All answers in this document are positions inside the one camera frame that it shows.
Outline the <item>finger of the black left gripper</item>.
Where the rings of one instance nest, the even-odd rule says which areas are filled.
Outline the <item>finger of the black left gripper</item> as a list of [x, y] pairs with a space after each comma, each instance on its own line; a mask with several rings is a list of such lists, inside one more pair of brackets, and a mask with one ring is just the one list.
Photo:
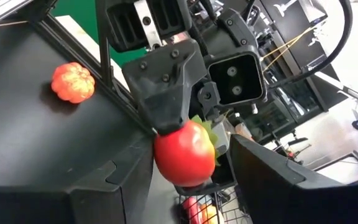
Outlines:
[[188, 119], [192, 87], [207, 70], [199, 45], [187, 39], [123, 65], [139, 114], [159, 134], [170, 134]]
[[212, 176], [203, 184], [196, 187], [175, 186], [175, 190], [180, 195], [206, 195], [236, 185], [237, 181], [229, 151], [218, 157], [218, 162], [219, 166], [215, 167]]

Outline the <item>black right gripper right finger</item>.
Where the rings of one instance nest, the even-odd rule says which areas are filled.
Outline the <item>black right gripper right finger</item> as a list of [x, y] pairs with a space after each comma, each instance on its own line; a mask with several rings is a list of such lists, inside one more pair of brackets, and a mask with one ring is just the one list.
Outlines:
[[332, 180], [238, 134], [230, 155], [253, 224], [358, 224], [358, 184]]

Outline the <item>green mat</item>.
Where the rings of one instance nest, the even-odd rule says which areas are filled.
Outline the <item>green mat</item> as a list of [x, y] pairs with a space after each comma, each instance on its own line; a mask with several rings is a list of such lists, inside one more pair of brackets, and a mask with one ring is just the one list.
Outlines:
[[[94, 0], [58, 0], [52, 14], [57, 16], [71, 16], [85, 32], [99, 43], [96, 20], [96, 6]], [[109, 48], [111, 58], [121, 67], [126, 62], [145, 55], [145, 49], [119, 53], [112, 47]]]

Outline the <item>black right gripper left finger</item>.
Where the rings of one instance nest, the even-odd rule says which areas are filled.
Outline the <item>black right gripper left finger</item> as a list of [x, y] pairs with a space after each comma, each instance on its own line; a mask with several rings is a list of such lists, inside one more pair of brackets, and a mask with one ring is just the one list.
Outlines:
[[0, 187], [0, 224], [142, 224], [152, 173], [142, 138], [68, 185]]

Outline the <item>orange red pumpkin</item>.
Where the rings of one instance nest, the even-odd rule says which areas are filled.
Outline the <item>orange red pumpkin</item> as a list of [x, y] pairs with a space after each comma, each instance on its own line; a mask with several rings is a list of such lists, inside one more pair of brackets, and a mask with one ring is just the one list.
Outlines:
[[71, 62], [55, 69], [51, 88], [59, 99], [78, 104], [92, 97], [95, 80], [88, 69], [77, 62]]

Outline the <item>long red pepper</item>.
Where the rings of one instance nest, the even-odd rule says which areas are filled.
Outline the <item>long red pepper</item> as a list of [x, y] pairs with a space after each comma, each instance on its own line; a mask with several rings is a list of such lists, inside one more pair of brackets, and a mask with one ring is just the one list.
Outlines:
[[187, 218], [190, 224], [201, 224], [202, 214], [197, 202], [194, 197], [188, 197], [182, 203], [183, 209], [186, 211]]

